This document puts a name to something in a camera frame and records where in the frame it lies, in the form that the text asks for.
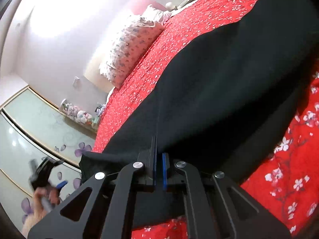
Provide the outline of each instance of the red bedspread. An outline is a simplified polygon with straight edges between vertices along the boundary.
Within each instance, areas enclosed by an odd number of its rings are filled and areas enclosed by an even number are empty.
[[[240,20],[257,0],[199,0],[165,23],[165,30],[139,62],[121,89],[115,89],[103,114],[93,151],[102,152],[115,132],[153,90],[170,60],[200,34]],[[248,193],[296,233],[319,200],[319,61],[309,98],[274,149],[242,184]],[[134,231],[135,239],[187,238],[184,219]]]

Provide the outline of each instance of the pillow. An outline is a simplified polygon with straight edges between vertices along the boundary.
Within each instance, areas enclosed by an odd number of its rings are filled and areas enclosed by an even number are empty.
[[[164,23],[166,22],[172,13],[170,11],[161,11],[158,9],[155,9],[152,4],[147,6],[145,12],[143,12],[142,17],[145,17],[147,20],[150,21],[156,21],[159,23]]]
[[[100,74],[120,88],[163,30],[159,22],[147,21],[140,15],[129,16],[123,29],[116,33],[111,42],[99,66]]]

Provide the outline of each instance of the purple flower decal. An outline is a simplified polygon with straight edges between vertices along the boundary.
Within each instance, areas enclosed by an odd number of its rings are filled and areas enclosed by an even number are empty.
[[[58,179],[62,180],[62,172],[58,172],[57,175],[58,175]]]
[[[22,217],[22,223],[24,224],[26,221],[26,218],[28,217],[28,215],[33,214],[33,209],[30,206],[30,201],[28,198],[24,198],[21,202],[21,208],[23,210],[24,213],[26,213],[23,217]]]
[[[75,179],[73,180],[73,187],[74,187],[75,189],[78,189],[78,188],[80,187],[80,182],[81,182],[81,179],[75,178]]]
[[[66,145],[62,145],[61,149],[58,149],[57,147],[54,147],[54,151],[59,153],[59,152],[62,152],[65,148],[66,148]]]
[[[76,157],[82,156],[82,154],[86,151],[92,151],[92,147],[90,145],[85,145],[84,142],[79,143],[79,148],[74,151]]]

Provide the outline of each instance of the silver bolt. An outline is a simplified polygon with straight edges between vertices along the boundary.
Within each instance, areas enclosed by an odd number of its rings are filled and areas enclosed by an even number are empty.
[[[215,172],[215,177],[218,178],[218,179],[222,179],[225,177],[225,174],[222,172],[222,171],[217,171]]]
[[[97,180],[101,180],[105,177],[105,173],[104,172],[97,172],[95,175],[94,175],[94,178],[97,179]]]
[[[133,167],[136,168],[136,169],[142,168],[142,167],[143,167],[143,163],[142,163],[142,162],[135,162],[135,163],[133,164]]]
[[[186,162],[183,162],[183,161],[177,162],[177,163],[176,163],[176,166],[177,166],[178,168],[184,168],[184,167],[186,166]]]

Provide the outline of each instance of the wall switch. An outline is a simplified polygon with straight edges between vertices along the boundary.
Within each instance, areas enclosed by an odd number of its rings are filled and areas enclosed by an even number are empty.
[[[72,85],[73,85],[74,88],[78,88],[79,87],[79,83],[80,83],[80,78],[76,76],[74,78],[74,81],[73,81]]]

